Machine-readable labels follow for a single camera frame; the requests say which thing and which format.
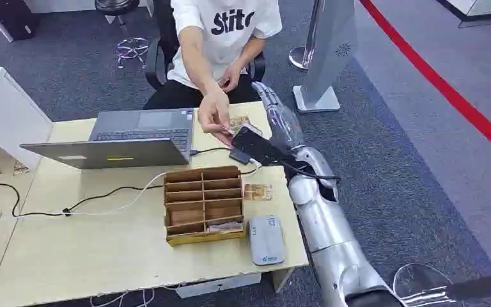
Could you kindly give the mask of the person's left hand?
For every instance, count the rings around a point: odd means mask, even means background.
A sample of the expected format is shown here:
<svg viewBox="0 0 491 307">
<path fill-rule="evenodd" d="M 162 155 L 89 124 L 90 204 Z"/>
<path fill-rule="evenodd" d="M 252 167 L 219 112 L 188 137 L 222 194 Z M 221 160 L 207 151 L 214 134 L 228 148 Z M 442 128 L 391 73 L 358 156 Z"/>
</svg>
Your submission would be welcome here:
<svg viewBox="0 0 491 307">
<path fill-rule="evenodd" d="M 223 92 L 228 93 L 238 86 L 242 69 L 239 63 L 232 63 L 226 68 L 218 81 Z"/>
</svg>

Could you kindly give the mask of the person's right hand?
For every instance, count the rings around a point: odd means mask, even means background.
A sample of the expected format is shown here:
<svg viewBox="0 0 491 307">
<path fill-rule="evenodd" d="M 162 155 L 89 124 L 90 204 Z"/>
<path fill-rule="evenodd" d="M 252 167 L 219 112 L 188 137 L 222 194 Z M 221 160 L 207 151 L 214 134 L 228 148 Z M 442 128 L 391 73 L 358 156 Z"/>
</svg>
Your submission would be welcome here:
<svg viewBox="0 0 491 307">
<path fill-rule="evenodd" d="M 198 109 L 198 121 L 204 133 L 213 135 L 221 143 L 231 147 L 229 99 L 216 84 L 203 92 Z"/>
</svg>

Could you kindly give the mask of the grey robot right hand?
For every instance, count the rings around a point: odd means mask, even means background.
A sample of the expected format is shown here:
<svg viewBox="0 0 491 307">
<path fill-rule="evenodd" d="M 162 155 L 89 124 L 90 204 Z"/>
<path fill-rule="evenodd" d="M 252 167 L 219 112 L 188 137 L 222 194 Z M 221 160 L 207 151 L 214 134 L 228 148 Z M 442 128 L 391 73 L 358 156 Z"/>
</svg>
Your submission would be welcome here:
<svg viewBox="0 0 491 307">
<path fill-rule="evenodd" d="M 251 85 L 258 92 L 266 110 L 272 131 L 270 142 L 281 150 L 289 151 L 304 146 L 304 134 L 295 113 L 281 102 L 272 88 L 258 81 Z"/>
</svg>

